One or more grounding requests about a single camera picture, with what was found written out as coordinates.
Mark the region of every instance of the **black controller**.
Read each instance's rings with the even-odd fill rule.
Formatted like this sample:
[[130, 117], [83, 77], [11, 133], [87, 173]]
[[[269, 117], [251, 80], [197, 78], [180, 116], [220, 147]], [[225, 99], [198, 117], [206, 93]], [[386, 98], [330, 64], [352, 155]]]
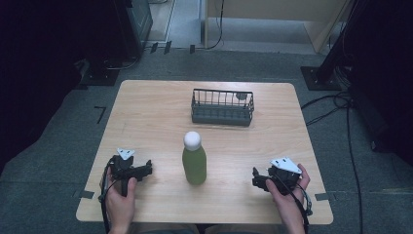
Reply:
[[290, 191], [294, 190], [297, 185], [297, 180], [301, 174], [289, 172], [272, 166], [268, 169], [269, 176], [260, 175], [256, 168], [252, 169], [252, 175], [254, 176], [252, 179], [252, 185], [262, 188], [264, 191], [268, 192], [265, 180], [270, 179], [282, 195], [287, 195], [289, 194], [288, 189]]
[[110, 171], [112, 177], [122, 182], [122, 196], [128, 195], [128, 181], [135, 177], [137, 181], [142, 181], [144, 177], [152, 174], [152, 162], [149, 160], [145, 166], [134, 168], [133, 156], [124, 160], [119, 155], [114, 155], [110, 162]]

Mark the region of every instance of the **metal basket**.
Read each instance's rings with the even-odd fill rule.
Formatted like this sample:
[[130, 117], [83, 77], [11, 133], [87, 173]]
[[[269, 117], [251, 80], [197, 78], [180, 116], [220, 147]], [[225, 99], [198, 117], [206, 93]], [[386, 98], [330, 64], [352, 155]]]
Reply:
[[194, 89], [191, 106], [193, 123], [249, 126], [253, 93]]

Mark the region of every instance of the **handheld controller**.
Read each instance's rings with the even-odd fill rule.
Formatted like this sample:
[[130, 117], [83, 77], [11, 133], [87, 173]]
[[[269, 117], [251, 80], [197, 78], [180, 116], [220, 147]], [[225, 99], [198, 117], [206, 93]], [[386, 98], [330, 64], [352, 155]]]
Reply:
[[122, 182], [121, 194], [126, 197], [128, 195], [128, 181], [131, 177], [135, 177], [137, 181], [142, 181], [144, 177], [152, 174], [152, 162], [149, 160], [146, 165], [141, 167], [133, 167], [134, 150], [123, 151], [118, 149], [120, 155], [114, 155], [109, 164], [112, 177]]
[[269, 176], [260, 175], [256, 168], [252, 169], [252, 185], [268, 192], [265, 180], [270, 179], [282, 195], [288, 194], [288, 189], [292, 191], [295, 188], [301, 170], [287, 157], [274, 159], [271, 164], [272, 167], [268, 169]]

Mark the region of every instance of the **finger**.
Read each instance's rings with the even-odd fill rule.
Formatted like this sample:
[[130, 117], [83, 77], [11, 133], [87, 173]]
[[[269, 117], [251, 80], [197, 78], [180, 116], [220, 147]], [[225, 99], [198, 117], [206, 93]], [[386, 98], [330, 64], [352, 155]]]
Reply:
[[271, 193], [271, 195], [273, 195], [274, 202], [277, 203], [277, 201], [279, 201], [282, 197], [278, 188], [270, 179], [265, 180], [265, 184], [267, 185], [268, 191]]
[[310, 183], [310, 176], [307, 173], [307, 170], [304, 168], [303, 165], [298, 164], [298, 168], [301, 170], [301, 179], [299, 180], [298, 184], [305, 190]]
[[128, 199], [134, 199], [134, 192], [135, 192], [135, 188], [136, 188], [136, 178], [135, 177], [131, 177], [130, 180], [128, 181]]
[[106, 175], [104, 174], [104, 172], [102, 173], [102, 178], [101, 178], [100, 183], [99, 183], [100, 188], [103, 187], [103, 186], [106, 188], [106, 185], [108, 184], [107, 179], [110, 178], [110, 177], [111, 176], [110, 176], [110, 167], [109, 167], [108, 170], [106, 170]]

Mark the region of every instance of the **wooden table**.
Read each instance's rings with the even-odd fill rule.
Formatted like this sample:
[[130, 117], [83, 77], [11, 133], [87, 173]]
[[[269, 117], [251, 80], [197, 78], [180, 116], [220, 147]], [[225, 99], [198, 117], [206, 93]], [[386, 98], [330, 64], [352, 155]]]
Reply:
[[[254, 95], [249, 127], [193, 124], [194, 88], [251, 91]], [[182, 166], [183, 137], [197, 131], [207, 156], [207, 179], [190, 185]], [[190, 81], [125, 81], [116, 97], [86, 191], [76, 216], [102, 221], [99, 182], [104, 166], [118, 147], [135, 149], [134, 164], [151, 159], [153, 174], [136, 188], [139, 222], [281, 223], [270, 193], [252, 186], [252, 168], [267, 175], [270, 160], [287, 156], [302, 163], [311, 177], [307, 189], [314, 214], [312, 224], [329, 224], [333, 215], [319, 166], [294, 87], [286, 83], [231, 83]]]

